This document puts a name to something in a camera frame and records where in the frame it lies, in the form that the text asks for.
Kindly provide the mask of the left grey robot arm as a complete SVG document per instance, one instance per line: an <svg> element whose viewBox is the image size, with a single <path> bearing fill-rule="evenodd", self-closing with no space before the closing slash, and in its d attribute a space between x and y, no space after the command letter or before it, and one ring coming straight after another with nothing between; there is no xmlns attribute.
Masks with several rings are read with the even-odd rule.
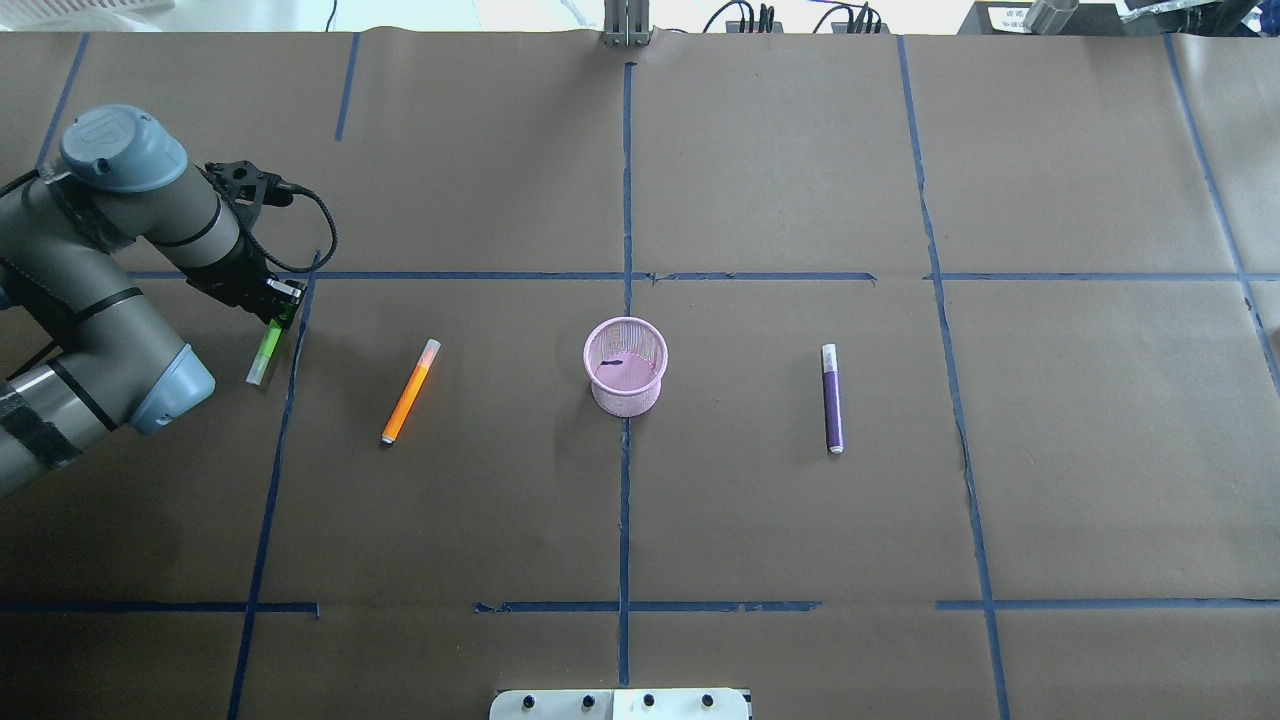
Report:
<svg viewBox="0 0 1280 720"><path fill-rule="evenodd" d="M151 436L215 391L188 341L116 261L152 245L202 293L287 328L297 270L253 237L264 206L305 187L250 161L195 165L150 113L93 108L58 155L3 190L3 307L27 311L51 348L3 382L1 483L9 496L129 427Z"/></svg>

